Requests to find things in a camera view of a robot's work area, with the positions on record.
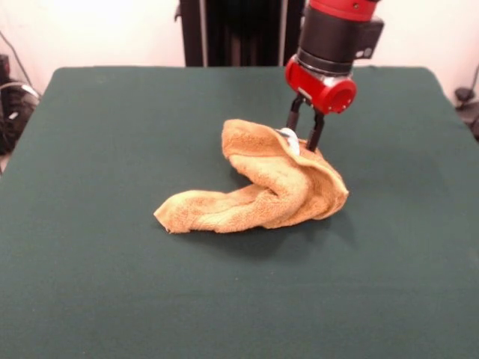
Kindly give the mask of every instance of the black object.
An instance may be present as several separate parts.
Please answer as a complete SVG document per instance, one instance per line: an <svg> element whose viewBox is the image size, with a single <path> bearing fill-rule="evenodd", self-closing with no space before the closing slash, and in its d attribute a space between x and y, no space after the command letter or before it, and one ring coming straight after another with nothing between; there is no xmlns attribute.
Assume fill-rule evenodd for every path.
<svg viewBox="0 0 479 359"><path fill-rule="evenodd" d="M203 29L201 2L205 12L206 28ZM283 58L280 54L281 4L279 0L180 0L186 66L278 66L285 63L298 48L305 2L287 2ZM206 43L202 43L202 30Z"/></svg>
<svg viewBox="0 0 479 359"><path fill-rule="evenodd" d="M476 71L474 74L474 78L472 79L472 84L470 88L457 88L454 91L454 95L456 96L457 101L459 102L459 105L457 106L457 109L461 110L464 108L465 105L471 102L476 96L474 92L474 88L476 87L476 84L478 83L478 76L479 76L479 64L476 67Z"/></svg>
<svg viewBox="0 0 479 359"><path fill-rule="evenodd" d="M354 60L372 57L383 27L381 19L358 22L307 7L298 60L318 73L347 75Z"/></svg>
<svg viewBox="0 0 479 359"><path fill-rule="evenodd" d="M308 143L306 148L311 152L314 152L317 148L317 144L320 141L321 132L324 128L324 113L316 110L314 115L314 128L311 130L309 135Z"/></svg>
<svg viewBox="0 0 479 359"><path fill-rule="evenodd" d="M301 107L302 103L305 101L303 95L298 93L298 96L293 101L291 105L290 114L288 115L286 127L296 131L296 126L298 125L299 119L299 108Z"/></svg>
<svg viewBox="0 0 479 359"><path fill-rule="evenodd" d="M7 55L0 55L0 86L13 82ZM0 156L13 152L36 105L31 95L18 86L5 88L0 93Z"/></svg>
<svg viewBox="0 0 479 359"><path fill-rule="evenodd" d="M201 43L201 12L199 0L180 0L180 9L175 16L181 16L183 46L186 66L203 66L203 45Z"/></svg>

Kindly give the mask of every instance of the green tablecloth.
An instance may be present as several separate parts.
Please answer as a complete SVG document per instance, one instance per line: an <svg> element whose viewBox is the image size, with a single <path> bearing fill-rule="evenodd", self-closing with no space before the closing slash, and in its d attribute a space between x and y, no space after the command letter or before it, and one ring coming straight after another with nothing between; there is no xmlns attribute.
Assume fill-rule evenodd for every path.
<svg viewBox="0 0 479 359"><path fill-rule="evenodd" d="M173 236L168 196L245 184L223 121L285 124L283 70L56 72L0 182L0 358L479 358L479 147L428 71L355 79L342 212Z"/></svg>

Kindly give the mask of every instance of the orange towel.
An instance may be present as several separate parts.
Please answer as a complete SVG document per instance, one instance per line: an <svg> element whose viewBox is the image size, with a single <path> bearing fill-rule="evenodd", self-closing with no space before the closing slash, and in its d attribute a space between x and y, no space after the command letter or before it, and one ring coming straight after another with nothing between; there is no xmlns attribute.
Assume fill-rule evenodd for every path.
<svg viewBox="0 0 479 359"><path fill-rule="evenodd" d="M223 153L252 184L231 193L186 191L168 198L154 213L170 233L211 230L230 233L253 227L278 228L339 211L349 192L341 175L300 140L300 154L274 129L227 120Z"/></svg>

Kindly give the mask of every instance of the towel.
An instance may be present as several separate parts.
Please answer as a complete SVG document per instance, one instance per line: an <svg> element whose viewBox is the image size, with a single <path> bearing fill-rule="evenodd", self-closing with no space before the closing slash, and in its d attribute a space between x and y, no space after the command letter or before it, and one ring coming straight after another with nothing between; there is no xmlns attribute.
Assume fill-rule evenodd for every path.
<svg viewBox="0 0 479 359"><path fill-rule="evenodd" d="M277 130L227 120L222 150L252 184L231 193L192 190L173 195L154 212L168 232L274 229L327 218L346 203L349 192L341 175L319 150L307 150L305 140L299 140L297 155Z"/></svg>

